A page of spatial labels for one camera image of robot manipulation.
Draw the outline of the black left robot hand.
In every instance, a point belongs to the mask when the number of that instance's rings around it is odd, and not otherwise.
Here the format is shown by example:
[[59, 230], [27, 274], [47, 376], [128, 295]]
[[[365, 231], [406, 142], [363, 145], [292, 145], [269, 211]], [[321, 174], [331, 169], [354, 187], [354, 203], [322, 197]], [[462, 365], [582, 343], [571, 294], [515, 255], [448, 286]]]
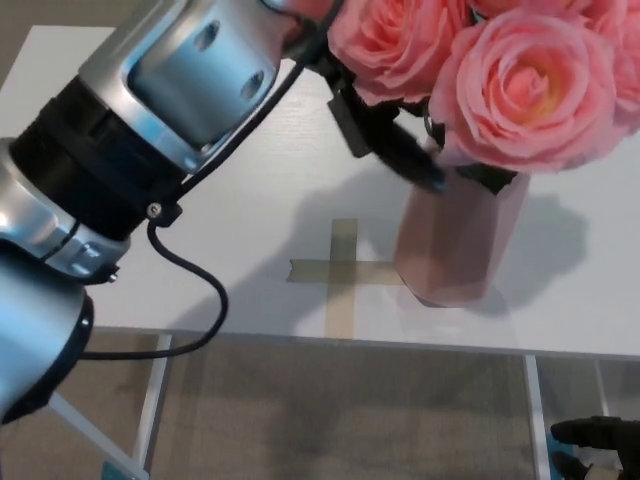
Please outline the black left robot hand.
[[295, 21], [299, 31], [287, 34], [285, 49], [299, 66], [319, 74], [331, 90], [329, 109], [340, 132], [356, 158], [375, 155], [387, 168], [414, 186], [440, 193], [445, 190], [444, 171], [435, 155], [427, 152], [417, 138], [396, 123], [400, 105], [395, 102], [369, 106], [355, 89], [355, 75], [328, 45], [328, 30], [338, 8], [313, 18], [301, 12], [280, 10]]

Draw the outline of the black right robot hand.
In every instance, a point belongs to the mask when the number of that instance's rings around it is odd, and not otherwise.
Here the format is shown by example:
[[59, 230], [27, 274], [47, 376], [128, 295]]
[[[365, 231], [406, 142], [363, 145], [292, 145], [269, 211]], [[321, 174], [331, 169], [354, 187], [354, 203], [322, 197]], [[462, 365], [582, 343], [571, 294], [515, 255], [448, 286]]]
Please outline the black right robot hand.
[[586, 466], [577, 457], [562, 451], [551, 454], [551, 464], [562, 479], [638, 479], [639, 421], [620, 417], [592, 416], [565, 420], [551, 426], [558, 442], [597, 450], [615, 451], [621, 468]]

